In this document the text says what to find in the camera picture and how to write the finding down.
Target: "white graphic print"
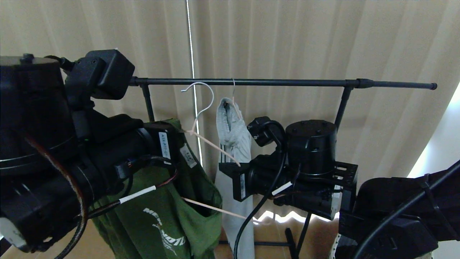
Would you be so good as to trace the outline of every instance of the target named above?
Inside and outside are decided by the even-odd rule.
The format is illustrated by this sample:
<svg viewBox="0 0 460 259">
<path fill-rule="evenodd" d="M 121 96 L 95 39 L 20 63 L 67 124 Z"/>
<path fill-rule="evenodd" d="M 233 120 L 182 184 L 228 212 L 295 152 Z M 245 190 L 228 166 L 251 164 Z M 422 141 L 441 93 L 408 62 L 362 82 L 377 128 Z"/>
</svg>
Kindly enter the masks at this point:
<svg viewBox="0 0 460 259">
<path fill-rule="evenodd" d="M 173 238 L 171 236 L 169 236 L 168 234 L 165 233 L 165 231 L 161 228 L 161 226 L 163 225 L 161 223 L 161 219 L 160 219 L 160 216 L 158 216 L 158 213 L 156 213 L 155 211 L 149 209 L 149 208 L 145 208 L 143 210 L 143 212 L 146 212 L 152 216 L 154 216 L 156 218 L 156 220 L 158 221 L 158 224 L 152 224 L 152 226 L 158 228 L 158 230 L 160 231 L 161 233 L 161 241 L 163 242 L 163 246 L 169 250 L 171 250 L 176 256 L 176 251 L 174 251 L 174 246 L 182 246 L 185 244 L 185 236 L 182 236 L 180 238 Z"/>
</svg>

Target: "clothing rack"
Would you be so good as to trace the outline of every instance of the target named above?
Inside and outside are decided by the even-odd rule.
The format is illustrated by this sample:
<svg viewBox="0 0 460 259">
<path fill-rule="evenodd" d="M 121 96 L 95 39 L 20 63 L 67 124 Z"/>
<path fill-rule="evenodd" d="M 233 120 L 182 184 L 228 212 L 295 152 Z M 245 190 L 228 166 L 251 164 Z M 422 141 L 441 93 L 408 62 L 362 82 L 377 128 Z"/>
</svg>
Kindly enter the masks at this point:
<svg viewBox="0 0 460 259">
<path fill-rule="evenodd" d="M 388 81 L 373 81 L 369 79 L 354 79 L 354 80 L 294 80 L 294 79 L 209 79 L 209 78 L 140 78 L 132 77 L 129 82 L 130 86 L 140 86 L 145 98 L 145 104 L 147 106 L 147 113 L 149 115 L 149 121 L 155 121 L 153 114 L 152 102 L 150 100 L 149 85 L 191 85 L 195 82 L 204 82 L 208 85 L 244 85 L 244 86 L 315 86 L 315 87 L 343 87 L 342 97 L 340 100 L 339 109 L 335 117 L 334 124 L 339 130 L 340 122 L 345 112 L 346 104 L 350 97 L 353 89 L 370 88 L 370 87 L 387 87 L 387 88 L 419 88 L 435 90 L 437 88 L 436 83 L 415 83 L 415 82 L 388 82 Z M 308 230 L 310 223 L 311 213 L 305 220 L 302 232 L 300 233 L 299 241 L 297 246 L 295 244 L 292 231 L 290 228 L 286 228 L 284 231 L 287 242 L 266 242 L 256 241 L 254 245 L 259 246 L 281 246 L 289 247 L 289 253 L 291 259 L 299 259 L 299 253 L 302 248 L 302 244 L 305 239 L 305 235 Z M 228 244 L 228 241 L 219 241 L 219 244 Z"/>
</svg>

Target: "robotic arm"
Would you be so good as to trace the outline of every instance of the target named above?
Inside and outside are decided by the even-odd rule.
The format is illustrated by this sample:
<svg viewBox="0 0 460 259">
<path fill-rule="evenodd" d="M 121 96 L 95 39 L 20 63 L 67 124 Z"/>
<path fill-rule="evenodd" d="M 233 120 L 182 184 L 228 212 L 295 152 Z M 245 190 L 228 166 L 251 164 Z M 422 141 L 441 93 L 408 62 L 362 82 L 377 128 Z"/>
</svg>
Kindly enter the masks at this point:
<svg viewBox="0 0 460 259">
<path fill-rule="evenodd" d="M 132 77 L 134 65 L 117 50 L 91 51 L 75 62 L 25 54 L 1 57 L 0 63 L 0 232 L 22 251 L 34 252 L 47 250 L 77 226 L 58 256 L 63 258 L 83 233 L 88 215 L 98 215 L 88 213 L 91 204 L 121 192 L 147 165 L 174 168 L 179 148 L 172 135 L 177 132 L 161 122 L 143 123 L 126 114 L 108 118 L 93 109 L 91 97 L 119 100 L 130 81 L 138 79 Z M 248 129 L 257 144 L 275 141 L 277 149 L 241 168 L 219 164 L 233 178 L 236 200 L 274 186 L 267 198 L 277 205 L 329 219 L 340 210 L 339 233 L 366 244 L 381 220 L 425 190 L 432 199 L 420 199 L 398 214 L 365 245 L 366 252 L 414 258 L 435 249 L 438 241 L 459 239 L 458 165 L 423 180 L 371 179 L 356 196 L 357 165 L 335 160 L 336 124 L 308 120 L 284 129 L 261 117 Z M 449 181 L 429 191 L 447 175 Z"/>
</svg>

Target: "green t-shirt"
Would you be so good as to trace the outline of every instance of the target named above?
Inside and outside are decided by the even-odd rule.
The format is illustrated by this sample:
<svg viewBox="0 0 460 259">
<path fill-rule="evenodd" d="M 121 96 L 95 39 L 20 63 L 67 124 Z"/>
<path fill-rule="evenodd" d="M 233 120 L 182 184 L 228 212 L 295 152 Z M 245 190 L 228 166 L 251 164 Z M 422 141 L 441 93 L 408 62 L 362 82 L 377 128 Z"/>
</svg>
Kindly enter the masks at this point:
<svg viewBox="0 0 460 259">
<path fill-rule="evenodd" d="M 175 119 L 165 121 L 180 129 Z M 222 207 L 222 198 L 190 151 L 183 133 L 179 147 L 188 149 L 195 162 L 181 156 L 179 176 L 155 191 L 127 201 L 93 219 L 100 235 L 117 259 L 213 259 L 221 230 L 220 212 L 185 202 L 182 197 Z M 166 169 L 144 168 L 134 174 L 131 194 L 170 177 Z M 118 199 L 100 199 L 94 207 Z"/>
</svg>

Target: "white wall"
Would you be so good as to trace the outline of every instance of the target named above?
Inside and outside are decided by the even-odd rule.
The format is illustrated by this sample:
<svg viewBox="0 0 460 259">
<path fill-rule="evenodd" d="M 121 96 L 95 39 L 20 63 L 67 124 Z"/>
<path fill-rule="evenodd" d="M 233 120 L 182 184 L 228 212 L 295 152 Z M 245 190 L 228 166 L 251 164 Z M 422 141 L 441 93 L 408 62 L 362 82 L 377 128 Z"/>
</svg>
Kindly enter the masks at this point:
<svg viewBox="0 0 460 259">
<path fill-rule="evenodd" d="M 420 158 L 408 177 L 419 177 L 447 169 L 460 159 L 460 84 L 455 91 L 446 112 L 433 137 L 426 145 Z M 460 242 L 439 242 L 434 252 L 436 259 L 458 258 Z"/>
</svg>

